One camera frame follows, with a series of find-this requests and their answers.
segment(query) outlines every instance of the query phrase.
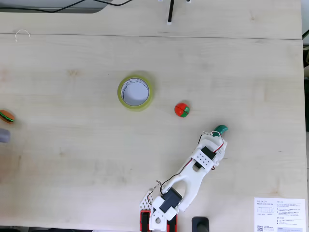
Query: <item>cable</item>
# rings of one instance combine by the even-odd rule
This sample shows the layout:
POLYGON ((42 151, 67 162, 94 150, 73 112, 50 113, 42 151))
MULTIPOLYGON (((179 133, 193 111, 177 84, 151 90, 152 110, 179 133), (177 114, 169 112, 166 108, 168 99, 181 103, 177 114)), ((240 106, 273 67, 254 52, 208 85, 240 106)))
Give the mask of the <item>cable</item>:
POLYGON ((108 5, 112 5, 112 6, 122 6, 122 5, 127 4, 128 2, 133 1, 133 0, 128 0, 128 1, 121 3, 121 4, 113 4, 113 3, 110 3, 110 2, 100 1, 100 0, 93 0, 93 1, 102 2, 102 3, 108 4, 108 5))
POLYGON ((307 31, 303 34, 303 39, 306 38, 307 35, 309 35, 309 30, 307 30, 307 31))
POLYGON ((224 140, 221 136, 221 133, 220 132, 217 132, 219 135, 220 135, 220 138, 222 139, 222 144, 214 151, 214 153, 216 153, 224 144, 224 140))
MULTIPOLYGON (((160 182, 159 180, 156 180, 156 182, 158 182, 158 184, 154 187, 154 189, 155 189, 158 185, 162 185, 161 182, 160 182)), ((152 192, 154 191, 154 189, 153 189, 153 190, 148 194, 148 196, 147 196, 147 201, 148 201, 148 204, 149 204, 149 205, 152 205, 152 204, 150 204, 149 198, 148 198, 148 197, 150 196, 150 194, 152 194, 152 192)))
MULTIPOLYGON (((54 11, 47 11, 47 10, 42 10, 42 9, 36 9, 36 8, 24 8, 24 7, 0 7, 0 9, 8 9, 8 10, 26 10, 26 11, 40 11, 40 12, 45 12, 45 13, 56 13, 56 12, 59 12, 59 11, 62 11, 62 10, 65 10, 67 8, 70 8, 72 6, 75 6, 83 1, 86 1, 86 0, 80 0, 76 3, 73 3, 69 6, 65 6, 65 7, 62 7, 58 10, 54 10, 54 11)), ((93 1, 98 1, 98 2, 101 2, 101 3, 105 3, 105 4, 108 4, 108 5, 112 5, 112 6, 122 6, 122 5, 125 5, 127 4, 128 2, 131 2, 133 0, 128 0, 124 3, 121 3, 121 4, 113 4, 113 3, 110 3, 110 2, 106 2, 106 1, 100 1, 100 0, 93 0, 93 1)))
MULTIPOLYGON (((172 175, 172 177, 171 177, 170 179, 172 179, 174 176, 179 175, 179 174, 184 170, 184 168, 185 168, 186 166, 188 166, 189 163, 191 163, 192 160, 193 160, 193 159, 191 158, 191 159, 184 165, 184 167, 181 169, 181 171, 180 171, 179 173, 175 174, 175 175, 172 175)), ((166 182, 168 182, 170 179, 164 181, 163 184, 160 186, 160 193, 161 193, 162 196, 163 196, 163 193, 162 193, 162 186, 163 186, 166 182)))
POLYGON ((198 140, 198 143, 197 143, 197 144, 199 144, 199 142, 201 141, 201 138, 202 138, 202 134, 201 134, 201 137, 199 138, 199 140, 198 140))

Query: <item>paper sheet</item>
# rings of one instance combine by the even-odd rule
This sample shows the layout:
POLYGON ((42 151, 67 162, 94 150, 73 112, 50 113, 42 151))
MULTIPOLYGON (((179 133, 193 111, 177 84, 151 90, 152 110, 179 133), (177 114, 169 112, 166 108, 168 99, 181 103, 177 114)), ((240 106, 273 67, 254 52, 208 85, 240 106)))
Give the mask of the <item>paper sheet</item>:
POLYGON ((255 232, 306 232, 304 199, 255 198, 255 232))

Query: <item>white cable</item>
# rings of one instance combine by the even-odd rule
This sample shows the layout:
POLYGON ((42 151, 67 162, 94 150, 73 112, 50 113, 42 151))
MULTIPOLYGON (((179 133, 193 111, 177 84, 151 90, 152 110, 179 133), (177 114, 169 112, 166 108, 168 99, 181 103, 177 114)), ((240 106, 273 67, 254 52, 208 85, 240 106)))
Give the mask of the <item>white cable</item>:
MULTIPOLYGON (((16 41, 15 43, 17 43, 17 34, 18 34, 21 30, 19 30, 19 31, 15 34, 15 41, 16 41)), ((24 31, 28 33, 29 38, 31 39, 29 32, 28 32, 27 30, 24 30, 24 31)))
POLYGON ((220 132, 217 132, 217 131, 215 131, 215 130, 211 132, 211 135, 213 135, 213 133, 214 133, 214 132, 218 133, 218 134, 219 134, 219 136, 220 136, 220 138, 222 139, 222 145, 220 145, 220 146, 219 146, 219 148, 218 148, 217 150, 215 150, 215 152, 216 152, 216 151, 218 151, 218 150, 219 150, 219 149, 223 146, 223 144, 224 144, 224 140, 223 140, 223 138, 222 138, 221 133, 220 133, 220 132))

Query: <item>roll of tape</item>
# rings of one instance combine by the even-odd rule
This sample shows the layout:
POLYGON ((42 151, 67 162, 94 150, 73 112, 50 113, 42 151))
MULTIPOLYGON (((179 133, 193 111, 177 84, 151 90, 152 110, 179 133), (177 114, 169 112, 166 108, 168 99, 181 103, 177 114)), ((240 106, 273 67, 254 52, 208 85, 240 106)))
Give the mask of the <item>roll of tape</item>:
POLYGON ((122 105, 134 111, 146 109, 153 97, 149 81, 138 75, 129 76, 120 82, 118 98, 122 105))

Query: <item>black wire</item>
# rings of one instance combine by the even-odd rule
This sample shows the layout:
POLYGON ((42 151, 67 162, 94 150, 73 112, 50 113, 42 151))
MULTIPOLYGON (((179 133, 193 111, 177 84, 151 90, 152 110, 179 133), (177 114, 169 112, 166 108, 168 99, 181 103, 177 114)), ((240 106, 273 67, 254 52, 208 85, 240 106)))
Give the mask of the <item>black wire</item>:
MULTIPOLYGON (((191 160, 192 160, 192 158, 184 165, 184 167, 181 169, 181 171, 180 171, 179 173, 173 175, 170 179, 172 179, 174 176, 179 175, 179 174, 184 170, 184 168, 188 165, 188 163, 191 162, 191 160)), ((162 196, 163 196, 163 193, 162 193, 162 186, 163 186, 166 182, 168 182, 170 179, 164 181, 163 184, 160 186, 160 193, 161 193, 162 196)))
POLYGON ((100 0, 93 0, 93 1, 98 1, 98 2, 102 2, 102 3, 105 3, 105 4, 108 4, 108 5, 112 5, 112 6, 122 6, 122 5, 125 5, 127 4, 128 2, 131 2, 133 0, 128 0, 124 3, 121 3, 121 4, 113 4, 113 3, 110 3, 110 2, 106 2, 106 1, 100 1, 100 0))
POLYGON ((202 134, 201 134, 201 137, 199 138, 199 140, 198 140, 198 143, 197 143, 197 144, 199 144, 199 142, 201 141, 201 138, 202 138, 202 134))
MULTIPOLYGON (((47 11, 47 10, 41 10, 41 9, 36 9, 36 8, 24 8, 24 7, 0 7, 0 9, 8 9, 8 10, 26 10, 26 11, 40 11, 40 12, 45 12, 45 13, 56 13, 56 12, 59 12, 59 11, 62 11, 62 10, 65 10, 67 8, 70 8, 71 6, 75 6, 83 1, 86 1, 86 0, 80 0, 76 3, 73 3, 69 6, 65 6, 63 8, 60 8, 58 10, 54 10, 54 11, 47 11)), ((121 3, 121 4, 113 4, 113 3, 110 3, 110 2, 106 2, 106 1, 99 1, 99 0, 93 0, 93 1, 98 1, 98 2, 101 2, 101 3, 105 3, 105 4, 108 4, 108 5, 112 5, 112 6, 122 6, 122 5, 125 5, 127 4, 128 2, 131 2, 133 0, 128 0, 124 3, 121 3)))
POLYGON ((303 39, 306 38, 307 35, 309 35, 309 30, 307 30, 307 31, 303 34, 303 39))
POLYGON ((150 204, 148 197, 150 196, 150 194, 152 194, 153 191, 154 191, 154 190, 152 190, 151 193, 149 193, 148 196, 147 196, 147 201, 148 201, 148 204, 149 204, 149 205, 152 205, 152 204, 150 204))

